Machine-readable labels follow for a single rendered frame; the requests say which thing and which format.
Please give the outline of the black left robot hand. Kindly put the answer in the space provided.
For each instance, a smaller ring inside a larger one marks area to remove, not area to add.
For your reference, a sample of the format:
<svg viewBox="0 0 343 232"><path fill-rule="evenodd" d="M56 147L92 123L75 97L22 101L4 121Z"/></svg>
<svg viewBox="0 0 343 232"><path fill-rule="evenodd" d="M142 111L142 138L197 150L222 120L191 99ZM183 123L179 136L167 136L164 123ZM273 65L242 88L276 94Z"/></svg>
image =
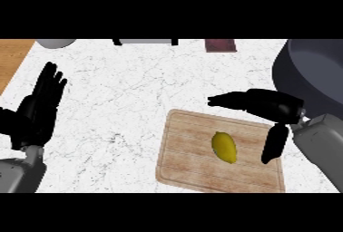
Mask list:
<svg viewBox="0 0 343 232"><path fill-rule="evenodd" d="M66 79L47 62L37 77L35 88L21 101L18 110L0 107L0 134L10 138L10 148L21 150L31 145L44 146L50 141L56 112Z"/></svg>

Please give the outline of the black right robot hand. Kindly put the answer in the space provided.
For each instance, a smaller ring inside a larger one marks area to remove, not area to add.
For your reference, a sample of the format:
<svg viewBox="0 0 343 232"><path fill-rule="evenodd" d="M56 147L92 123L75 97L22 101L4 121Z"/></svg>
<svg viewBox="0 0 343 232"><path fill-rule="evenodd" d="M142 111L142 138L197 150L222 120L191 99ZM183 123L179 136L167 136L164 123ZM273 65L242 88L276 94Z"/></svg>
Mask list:
<svg viewBox="0 0 343 232"><path fill-rule="evenodd" d="M281 156L288 138L287 125L301 119L304 101L284 92L248 89L245 92L228 92L207 98L207 105L232 110L242 110L275 122L265 139L262 163L266 164Z"/></svg>

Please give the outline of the dark grey pot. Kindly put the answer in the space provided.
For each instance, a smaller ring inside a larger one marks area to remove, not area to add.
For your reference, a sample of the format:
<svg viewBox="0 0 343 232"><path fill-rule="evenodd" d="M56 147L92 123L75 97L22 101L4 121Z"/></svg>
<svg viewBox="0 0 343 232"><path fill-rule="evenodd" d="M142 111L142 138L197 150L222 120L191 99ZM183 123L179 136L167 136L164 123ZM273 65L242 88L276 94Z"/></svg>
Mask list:
<svg viewBox="0 0 343 232"><path fill-rule="evenodd" d="M279 92L304 101L306 117L343 120L343 39L288 39L272 65Z"/></svg>

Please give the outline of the yellow lemon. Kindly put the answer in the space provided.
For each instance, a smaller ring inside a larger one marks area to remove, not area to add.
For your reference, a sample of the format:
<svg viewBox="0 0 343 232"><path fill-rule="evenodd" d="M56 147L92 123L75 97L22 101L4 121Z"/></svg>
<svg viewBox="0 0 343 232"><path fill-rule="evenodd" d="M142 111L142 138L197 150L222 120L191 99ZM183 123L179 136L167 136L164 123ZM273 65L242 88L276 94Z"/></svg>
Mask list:
<svg viewBox="0 0 343 232"><path fill-rule="evenodd" d="M211 149L220 160L231 164L236 162L236 145L228 133L216 132L211 138Z"/></svg>

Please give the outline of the brown wooden board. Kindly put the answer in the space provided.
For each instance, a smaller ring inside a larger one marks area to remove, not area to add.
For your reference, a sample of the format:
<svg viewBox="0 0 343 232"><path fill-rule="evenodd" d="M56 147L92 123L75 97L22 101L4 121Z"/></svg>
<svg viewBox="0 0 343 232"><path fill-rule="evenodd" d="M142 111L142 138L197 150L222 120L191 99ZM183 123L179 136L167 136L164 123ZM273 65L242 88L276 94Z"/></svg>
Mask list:
<svg viewBox="0 0 343 232"><path fill-rule="evenodd" d="M0 39L0 94L31 50L32 39Z"/></svg>

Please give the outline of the wooden cutting board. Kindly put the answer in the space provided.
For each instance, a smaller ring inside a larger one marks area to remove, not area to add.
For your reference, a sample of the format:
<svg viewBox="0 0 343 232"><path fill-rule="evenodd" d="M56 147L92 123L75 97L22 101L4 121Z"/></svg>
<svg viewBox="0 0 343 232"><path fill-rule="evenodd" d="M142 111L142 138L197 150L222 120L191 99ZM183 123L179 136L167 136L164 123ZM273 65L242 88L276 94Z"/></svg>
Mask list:
<svg viewBox="0 0 343 232"><path fill-rule="evenodd" d="M269 126L204 113L167 113L155 178L202 192L282 193L281 160L262 162ZM236 147L236 163L222 161L211 149L211 137L228 133Z"/></svg>

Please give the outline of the dark red box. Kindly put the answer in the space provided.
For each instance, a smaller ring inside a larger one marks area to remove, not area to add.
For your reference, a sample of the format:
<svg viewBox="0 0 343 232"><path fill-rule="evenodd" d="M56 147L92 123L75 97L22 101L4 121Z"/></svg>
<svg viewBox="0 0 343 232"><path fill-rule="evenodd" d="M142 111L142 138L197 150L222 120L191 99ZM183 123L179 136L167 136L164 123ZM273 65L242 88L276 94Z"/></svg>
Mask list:
<svg viewBox="0 0 343 232"><path fill-rule="evenodd" d="M233 39L205 39L208 53L235 53L236 44Z"/></svg>

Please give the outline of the grey round bowl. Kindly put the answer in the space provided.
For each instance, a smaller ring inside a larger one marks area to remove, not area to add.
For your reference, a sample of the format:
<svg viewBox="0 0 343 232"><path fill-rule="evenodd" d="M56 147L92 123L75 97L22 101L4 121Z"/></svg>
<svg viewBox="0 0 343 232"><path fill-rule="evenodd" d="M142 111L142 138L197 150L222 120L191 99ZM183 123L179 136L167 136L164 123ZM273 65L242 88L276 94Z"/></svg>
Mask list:
<svg viewBox="0 0 343 232"><path fill-rule="evenodd" d="M37 39L37 43L47 49L59 49L75 42L75 39Z"/></svg>

